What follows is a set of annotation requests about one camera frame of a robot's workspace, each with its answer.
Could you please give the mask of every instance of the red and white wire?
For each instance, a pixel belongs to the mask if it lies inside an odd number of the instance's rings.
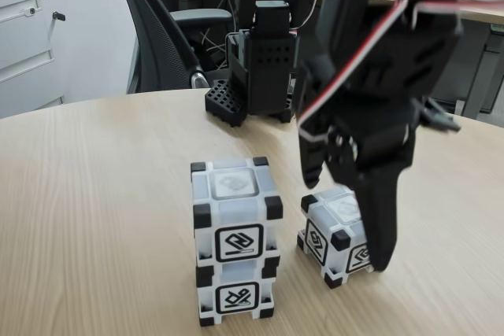
[[[383,17],[373,29],[372,33],[362,43],[355,55],[346,63],[342,70],[336,77],[329,83],[329,85],[322,91],[317,98],[306,108],[305,112],[298,119],[298,132],[301,137],[308,142],[321,142],[327,139],[327,133],[322,135],[311,135],[308,131],[302,128],[302,125],[308,120],[315,112],[317,112],[329,98],[345,83],[350,77],[351,73],[362,63],[366,55],[376,45],[380,38],[387,32],[390,26],[402,15],[408,5],[408,0],[397,0],[392,9]],[[468,8],[484,8],[484,9],[504,9],[504,0],[491,0],[491,1],[474,1],[474,0],[426,0],[418,2],[413,8],[412,12],[412,27],[415,28],[417,24],[418,13],[438,13],[438,14],[451,14],[470,11]]]
[[[349,78],[350,74],[360,65],[369,51],[376,45],[381,37],[387,32],[391,25],[402,15],[408,0],[397,0],[392,8],[385,14],[380,22],[374,27],[371,34],[365,39],[354,56],[339,71],[338,75],[329,83],[329,85],[317,96],[317,98],[306,108],[303,114],[298,118],[298,132],[301,137],[308,142],[321,142],[327,138],[327,133],[322,135],[311,135],[302,128],[302,125],[308,120],[322,105],[341,87]]]
[[[413,13],[411,14],[411,27],[414,29],[417,26],[418,13],[463,13],[470,12],[470,8],[504,10],[504,0],[424,0],[423,2],[418,2],[413,7]]]

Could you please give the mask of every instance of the round wooden table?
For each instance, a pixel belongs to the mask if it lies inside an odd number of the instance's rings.
[[[330,290],[296,246],[295,125],[205,113],[204,90],[136,94],[0,120],[0,335],[500,335],[504,130],[420,129],[384,273]],[[283,199],[275,315],[200,328],[192,161],[267,156]],[[324,173],[317,190],[332,181]]]

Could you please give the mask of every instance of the drawer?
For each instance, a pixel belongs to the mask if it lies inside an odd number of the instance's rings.
[[[63,86],[54,80],[56,65],[46,59],[41,57],[41,64],[20,75],[0,79],[0,118],[30,112],[63,96]]]
[[[0,9],[0,71],[50,50],[41,11],[35,0]]]

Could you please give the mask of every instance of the stacked cubes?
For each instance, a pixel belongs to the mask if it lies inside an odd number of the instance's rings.
[[[303,197],[301,207],[306,228],[298,233],[298,246],[315,257],[331,289],[347,282],[355,271],[372,271],[354,192],[338,185]]]
[[[191,181],[200,325],[237,312],[272,316],[283,206],[268,160],[192,163]]]

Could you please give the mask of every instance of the chair backrest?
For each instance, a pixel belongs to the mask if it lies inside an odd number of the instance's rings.
[[[191,88],[198,59],[161,0],[126,0],[139,40],[140,92]]]

